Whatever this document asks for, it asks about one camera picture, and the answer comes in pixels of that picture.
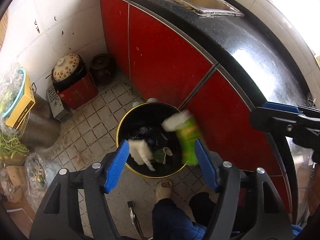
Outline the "person right hand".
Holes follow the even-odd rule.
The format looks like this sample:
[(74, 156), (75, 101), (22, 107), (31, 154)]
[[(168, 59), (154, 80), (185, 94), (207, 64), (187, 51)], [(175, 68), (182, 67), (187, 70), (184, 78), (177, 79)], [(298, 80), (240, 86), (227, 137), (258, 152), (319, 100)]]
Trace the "person right hand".
[(315, 178), (309, 193), (308, 204), (309, 204), (309, 211), (311, 216), (315, 214), (320, 201), (320, 170), (319, 169), (320, 169), (319, 164), (317, 164)]

